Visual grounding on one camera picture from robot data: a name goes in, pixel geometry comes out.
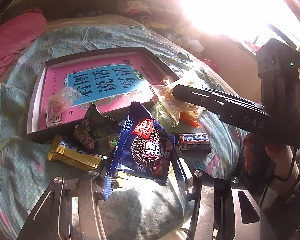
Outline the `right hand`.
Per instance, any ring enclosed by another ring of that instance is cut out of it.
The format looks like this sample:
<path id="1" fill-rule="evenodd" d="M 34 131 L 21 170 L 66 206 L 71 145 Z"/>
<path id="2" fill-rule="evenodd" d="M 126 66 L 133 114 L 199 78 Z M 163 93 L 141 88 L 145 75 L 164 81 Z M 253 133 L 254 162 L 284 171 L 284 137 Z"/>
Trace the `right hand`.
<path id="1" fill-rule="evenodd" d="M 252 134 L 248 133 L 243 139 L 244 167 L 247 171 L 250 171 L 253 168 L 255 159 L 252 145 L 253 137 Z M 289 146 L 282 146 L 274 142 L 268 142 L 265 146 L 265 150 L 267 155 L 275 163 L 275 175 L 281 178 L 287 178 L 291 164 L 293 164 L 292 174 L 286 182 L 273 179 L 270 183 L 270 188 L 274 190 L 280 197 L 288 198 L 294 190 L 300 173 L 296 161 L 292 161 L 293 152 Z"/>

